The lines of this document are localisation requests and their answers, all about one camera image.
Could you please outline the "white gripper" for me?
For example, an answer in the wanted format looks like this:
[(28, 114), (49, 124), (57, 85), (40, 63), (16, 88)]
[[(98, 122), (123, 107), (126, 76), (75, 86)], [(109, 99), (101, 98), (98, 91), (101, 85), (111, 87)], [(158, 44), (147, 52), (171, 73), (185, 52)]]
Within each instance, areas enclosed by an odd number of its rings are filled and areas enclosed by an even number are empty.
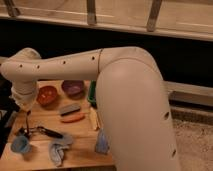
[(15, 103), (23, 110), (30, 111), (38, 95), (38, 85), (36, 82), (13, 82), (12, 98)]

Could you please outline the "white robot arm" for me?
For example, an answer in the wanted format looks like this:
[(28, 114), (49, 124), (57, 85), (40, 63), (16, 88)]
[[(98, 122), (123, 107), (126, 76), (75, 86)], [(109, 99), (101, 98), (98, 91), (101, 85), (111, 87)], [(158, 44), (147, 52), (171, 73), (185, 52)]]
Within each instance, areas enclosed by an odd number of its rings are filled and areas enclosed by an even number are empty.
[(31, 108), (39, 80), (94, 80), (117, 171), (181, 171), (164, 80), (146, 50), (103, 48), (43, 59), (24, 48), (5, 59), (0, 72), (24, 109)]

